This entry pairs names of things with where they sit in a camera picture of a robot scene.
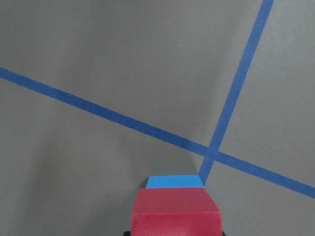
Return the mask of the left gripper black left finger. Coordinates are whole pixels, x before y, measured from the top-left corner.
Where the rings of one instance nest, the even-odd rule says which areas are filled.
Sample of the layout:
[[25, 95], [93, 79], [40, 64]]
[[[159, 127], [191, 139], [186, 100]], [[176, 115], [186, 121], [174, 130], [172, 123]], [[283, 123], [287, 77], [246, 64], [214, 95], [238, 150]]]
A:
[[123, 233], [123, 236], [131, 236], [131, 231], [125, 231], [125, 232]]

